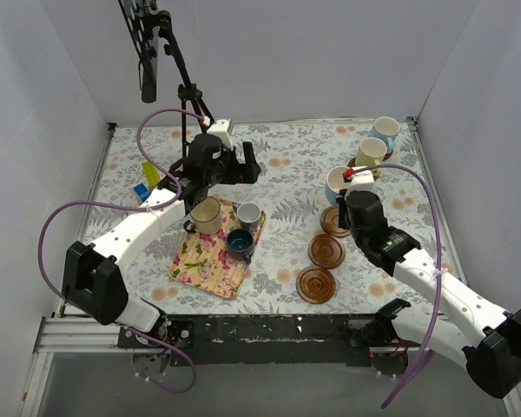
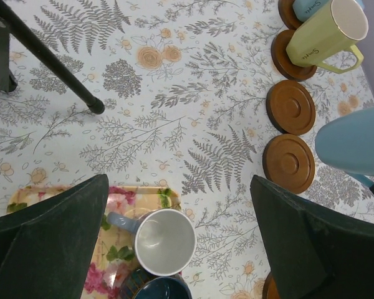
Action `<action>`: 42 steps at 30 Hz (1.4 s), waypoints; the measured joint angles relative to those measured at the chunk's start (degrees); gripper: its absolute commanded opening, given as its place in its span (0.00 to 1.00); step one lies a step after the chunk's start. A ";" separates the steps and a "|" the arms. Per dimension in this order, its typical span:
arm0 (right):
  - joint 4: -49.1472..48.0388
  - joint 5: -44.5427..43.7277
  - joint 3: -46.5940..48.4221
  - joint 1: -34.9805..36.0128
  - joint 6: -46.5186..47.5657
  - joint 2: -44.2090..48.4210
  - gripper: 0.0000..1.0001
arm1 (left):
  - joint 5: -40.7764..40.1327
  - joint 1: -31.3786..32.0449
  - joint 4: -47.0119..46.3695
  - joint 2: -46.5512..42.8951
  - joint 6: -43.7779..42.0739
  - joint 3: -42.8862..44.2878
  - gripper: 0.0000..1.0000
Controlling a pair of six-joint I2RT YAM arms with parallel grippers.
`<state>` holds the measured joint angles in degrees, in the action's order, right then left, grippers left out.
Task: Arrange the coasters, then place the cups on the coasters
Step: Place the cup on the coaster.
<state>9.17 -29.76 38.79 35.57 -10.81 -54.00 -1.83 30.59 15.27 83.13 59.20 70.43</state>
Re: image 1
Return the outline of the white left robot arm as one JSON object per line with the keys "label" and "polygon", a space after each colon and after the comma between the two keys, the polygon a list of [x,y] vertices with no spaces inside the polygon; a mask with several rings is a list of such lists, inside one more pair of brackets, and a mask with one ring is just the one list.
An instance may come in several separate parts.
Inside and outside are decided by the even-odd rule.
{"label": "white left robot arm", "polygon": [[102,325],[112,323],[137,329],[151,348],[167,338],[160,321],[162,310],[131,296],[124,275],[135,258],[162,232],[182,220],[217,184],[254,184],[261,167],[250,142],[242,144],[244,162],[220,137],[199,134],[187,154],[176,161],[148,199],[128,208],[128,216],[90,244],[73,243],[64,264],[62,295]]}

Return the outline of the white mug green handle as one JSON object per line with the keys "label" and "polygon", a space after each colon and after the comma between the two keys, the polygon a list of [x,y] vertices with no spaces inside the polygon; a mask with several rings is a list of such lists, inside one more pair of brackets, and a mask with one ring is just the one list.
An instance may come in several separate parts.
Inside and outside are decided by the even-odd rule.
{"label": "white mug green handle", "polygon": [[380,165],[386,156],[387,146],[379,138],[367,137],[363,139],[355,156],[355,167]]}

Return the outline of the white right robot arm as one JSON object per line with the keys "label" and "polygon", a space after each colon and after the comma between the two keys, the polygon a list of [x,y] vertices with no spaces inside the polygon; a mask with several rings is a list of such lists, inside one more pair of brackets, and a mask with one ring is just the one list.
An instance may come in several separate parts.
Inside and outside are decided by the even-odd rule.
{"label": "white right robot arm", "polygon": [[341,191],[339,224],[348,228],[363,255],[423,295],[442,313],[433,324],[398,308],[375,324],[386,345],[407,339],[464,367],[473,382],[503,399],[521,382],[521,309],[511,313],[487,301],[455,276],[441,272],[430,255],[406,232],[390,226],[371,191]]}

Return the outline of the white mug blue handle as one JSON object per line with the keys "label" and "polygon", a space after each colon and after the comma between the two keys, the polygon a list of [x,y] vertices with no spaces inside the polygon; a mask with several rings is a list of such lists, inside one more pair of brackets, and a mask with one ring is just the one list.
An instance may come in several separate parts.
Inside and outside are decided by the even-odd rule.
{"label": "white mug blue handle", "polygon": [[344,174],[349,170],[347,166],[338,166],[332,168],[326,175],[326,198],[328,202],[337,206],[337,197],[342,189],[347,189],[349,182],[344,180]]}

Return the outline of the cream enamel mug dark rim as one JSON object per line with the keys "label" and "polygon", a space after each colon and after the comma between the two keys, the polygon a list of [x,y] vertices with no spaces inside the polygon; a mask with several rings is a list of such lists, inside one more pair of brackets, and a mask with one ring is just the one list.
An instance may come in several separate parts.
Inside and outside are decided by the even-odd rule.
{"label": "cream enamel mug dark rim", "polygon": [[187,233],[216,234],[222,228],[221,204],[211,196],[193,208],[183,224]]}

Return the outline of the white mug light blue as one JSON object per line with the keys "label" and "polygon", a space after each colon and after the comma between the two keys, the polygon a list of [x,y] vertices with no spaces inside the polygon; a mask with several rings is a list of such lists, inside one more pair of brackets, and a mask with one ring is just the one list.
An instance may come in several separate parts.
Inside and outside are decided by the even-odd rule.
{"label": "white mug light blue", "polygon": [[399,122],[389,116],[381,116],[374,120],[370,137],[379,138],[387,147],[387,154],[394,150],[394,142],[400,132]]}

